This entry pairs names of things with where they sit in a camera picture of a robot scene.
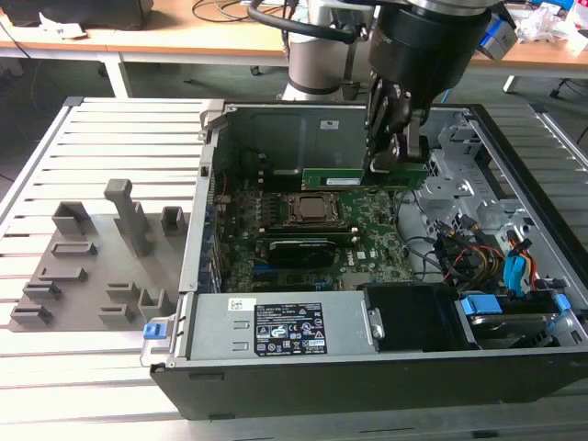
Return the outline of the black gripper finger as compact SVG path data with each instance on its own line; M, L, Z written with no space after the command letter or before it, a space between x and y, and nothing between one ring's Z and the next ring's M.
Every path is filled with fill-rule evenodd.
M367 170L387 174L408 157L404 130L413 113L411 93L381 76L372 76L367 100Z
M428 115L421 109L414 110L403 134L405 137L404 158L408 162L425 162L429 157L428 140L421 135L421 127Z

